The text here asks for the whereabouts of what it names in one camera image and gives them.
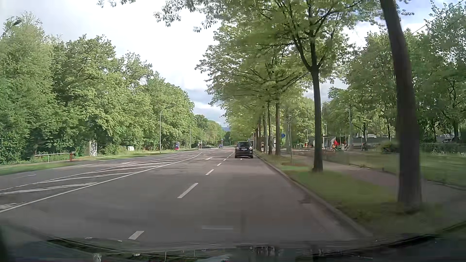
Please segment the curb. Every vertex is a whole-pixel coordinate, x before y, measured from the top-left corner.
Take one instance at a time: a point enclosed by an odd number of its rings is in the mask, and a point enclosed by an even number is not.
[[[271,167],[273,170],[275,170],[277,173],[282,175],[285,179],[287,179],[289,182],[293,183],[295,186],[300,188],[305,194],[307,194],[310,198],[316,200],[320,205],[324,206],[327,210],[329,210],[331,213],[333,213],[334,217],[337,218],[342,224],[346,225],[347,227],[353,229],[356,233],[363,237],[371,237],[373,234],[365,229],[363,226],[359,225],[358,223],[354,222],[350,217],[345,215],[343,212],[340,210],[336,209],[334,206],[329,204],[327,201],[325,201],[323,198],[318,196],[316,193],[310,191],[307,189],[304,185],[302,185],[300,182],[292,179],[289,177],[287,174],[285,174],[282,170],[278,169],[276,166],[273,164],[270,164],[267,162],[265,159],[254,153],[257,158],[262,160],[264,163],[266,163],[269,167]]]

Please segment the person in red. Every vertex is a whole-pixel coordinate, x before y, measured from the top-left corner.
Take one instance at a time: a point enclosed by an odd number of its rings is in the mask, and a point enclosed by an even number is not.
[[[338,150],[338,146],[340,145],[340,143],[335,139],[333,141],[333,145],[335,146],[335,150]]]

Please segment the road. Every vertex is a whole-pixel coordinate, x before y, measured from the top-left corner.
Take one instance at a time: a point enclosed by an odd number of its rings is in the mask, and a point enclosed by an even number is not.
[[[55,237],[169,242],[351,240],[325,209],[234,148],[0,177],[0,220]]]

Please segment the black car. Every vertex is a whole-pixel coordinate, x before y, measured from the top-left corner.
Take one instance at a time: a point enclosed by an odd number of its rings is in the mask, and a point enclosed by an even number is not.
[[[234,158],[237,159],[238,157],[249,157],[250,159],[253,158],[253,147],[251,146],[251,143],[244,141],[238,142],[236,144]]]

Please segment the fence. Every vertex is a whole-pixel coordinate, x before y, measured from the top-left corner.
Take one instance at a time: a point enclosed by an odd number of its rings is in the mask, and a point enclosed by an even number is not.
[[[39,155],[34,155],[34,156],[35,157],[47,156],[47,162],[50,163],[50,156],[58,156],[58,155],[69,155],[69,160],[73,161],[73,155],[76,155],[76,153],[75,152],[70,152],[70,153],[39,154]]]

